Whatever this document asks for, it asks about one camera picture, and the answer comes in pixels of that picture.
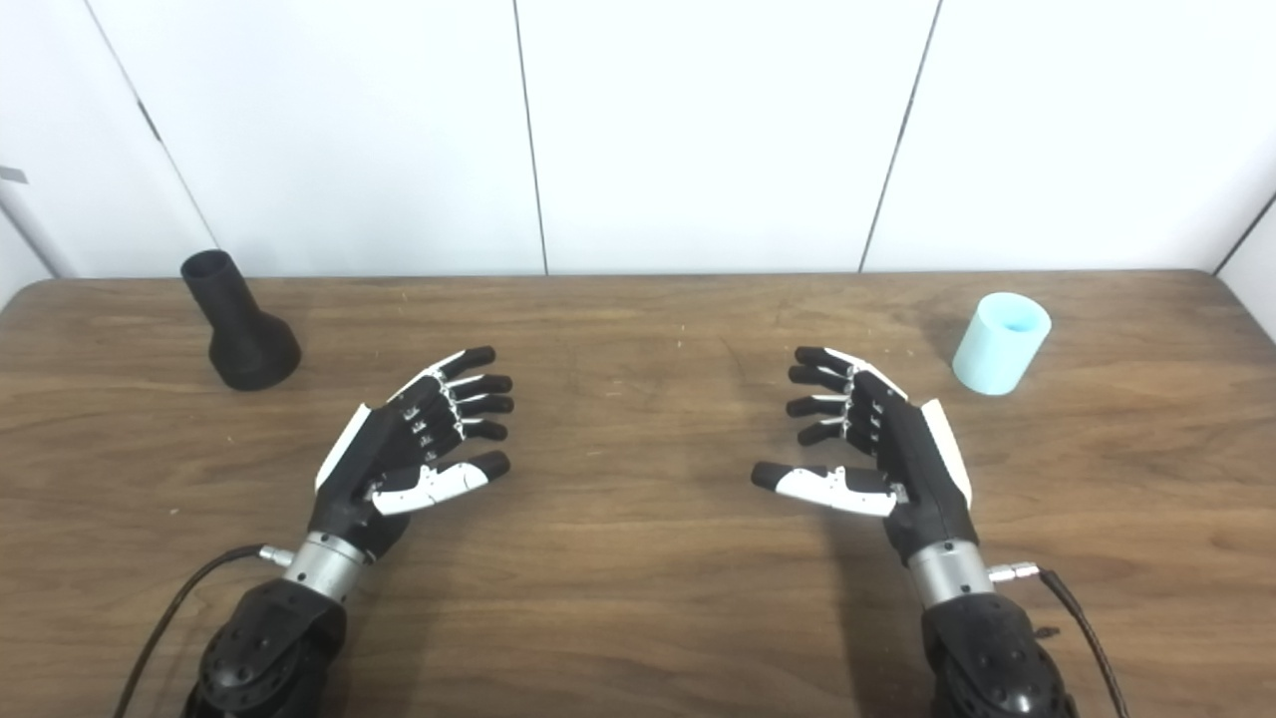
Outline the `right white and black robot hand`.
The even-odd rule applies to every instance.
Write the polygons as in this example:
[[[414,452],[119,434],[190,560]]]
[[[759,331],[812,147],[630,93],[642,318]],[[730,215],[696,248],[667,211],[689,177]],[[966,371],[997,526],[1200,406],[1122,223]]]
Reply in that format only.
[[[897,383],[857,356],[799,346],[789,369],[795,385],[823,394],[789,400],[790,418],[819,420],[798,432],[804,448],[840,441],[872,468],[755,463],[752,483],[772,494],[884,523],[901,562],[931,545],[977,542],[974,490],[939,400],[914,404]]]

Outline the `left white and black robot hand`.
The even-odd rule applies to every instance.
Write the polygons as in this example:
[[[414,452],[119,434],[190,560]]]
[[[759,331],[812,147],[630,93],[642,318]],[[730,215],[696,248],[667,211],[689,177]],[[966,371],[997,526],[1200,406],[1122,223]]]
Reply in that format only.
[[[452,460],[466,441],[500,443],[513,412],[513,381],[478,369],[491,346],[470,347],[427,365],[380,406],[357,406],[315,480],[313,536],[350,545],[362,561],[387,557],[413,513],[484,488],[510,471],[501,451]]]

